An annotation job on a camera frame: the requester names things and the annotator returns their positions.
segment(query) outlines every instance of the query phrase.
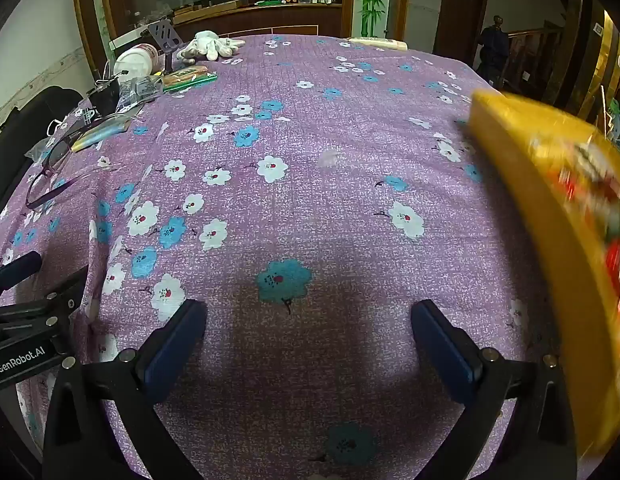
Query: bolt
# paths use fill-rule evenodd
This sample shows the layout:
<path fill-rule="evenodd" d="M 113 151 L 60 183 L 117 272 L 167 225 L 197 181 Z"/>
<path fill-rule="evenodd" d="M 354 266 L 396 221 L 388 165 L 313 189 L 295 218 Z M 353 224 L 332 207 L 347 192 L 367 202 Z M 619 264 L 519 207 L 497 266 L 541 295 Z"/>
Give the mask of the bolt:
<path fill-rule="evenodd" d="M 544 363 L 548 368 L 554 368 L 559 364 L 559 361 L 555 356 L 548 354 L 544 355 Z"/>
<path fill-rule="evenodd" d="M 70 368 L 74 366 L 75 362 L 76 362 L 76 359 L 70 356 L 70 357 L 66 357 L 63 361 L 61 361 L 61 365 L 66 370 L 69 370 Z"/>
<path fill-rule="evenodd" d="M 481 350 L 481 354 L 487 361 L 490 361 L 491 363 L 501 357 L 498 350 L 495 350 L 494 348 L 489 346 Z"/>
<path fill-rule="evenodd" d="M 136 350 L 134 348 L 126 348 L 119 353 L 119 360 L 125 363 L 129 363 L 136 356 Z"/>

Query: white plastic container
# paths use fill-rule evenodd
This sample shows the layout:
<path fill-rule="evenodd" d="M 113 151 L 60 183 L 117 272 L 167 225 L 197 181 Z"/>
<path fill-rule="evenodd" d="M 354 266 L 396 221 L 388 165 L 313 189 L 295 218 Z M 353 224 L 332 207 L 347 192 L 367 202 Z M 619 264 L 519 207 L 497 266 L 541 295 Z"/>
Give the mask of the white plastic container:
<path fill-rule="evenodd" d="M 159 52 L 154 46 L 148 43 L 141 43 L 125 51 L 117 58 L 114 64 L 114 73 L 119 74 L 120 82 L 127 81 L 133 77 L 145 77 L 156 71 L 159 61 Z M 127 74 L 122 74 L 122 70 L 127 70 Z"/>

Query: wooden door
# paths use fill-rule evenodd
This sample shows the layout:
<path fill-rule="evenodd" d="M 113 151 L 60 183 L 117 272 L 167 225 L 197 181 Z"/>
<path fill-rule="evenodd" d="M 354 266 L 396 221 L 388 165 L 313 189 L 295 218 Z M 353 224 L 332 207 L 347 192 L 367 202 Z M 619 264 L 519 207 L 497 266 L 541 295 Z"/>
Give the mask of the wooden door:
<path fill-rule="evenodd" d="M 433 54 L 472 66 L 488 0 L 441 0 Z"/>

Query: black chair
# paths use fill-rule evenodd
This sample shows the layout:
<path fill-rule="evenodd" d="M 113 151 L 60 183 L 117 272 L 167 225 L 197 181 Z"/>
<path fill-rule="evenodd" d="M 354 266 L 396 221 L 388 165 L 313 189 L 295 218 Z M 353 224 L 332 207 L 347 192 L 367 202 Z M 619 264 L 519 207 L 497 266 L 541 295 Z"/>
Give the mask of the black chair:
<path fill-rule="evenodd" d="M 0 213 L 32 164 L 23 154 L 46 136 L 52 119 L 63 120 L 80 100 L 76 90 L 49 86 L 10 112 L 0 127 Z"/>

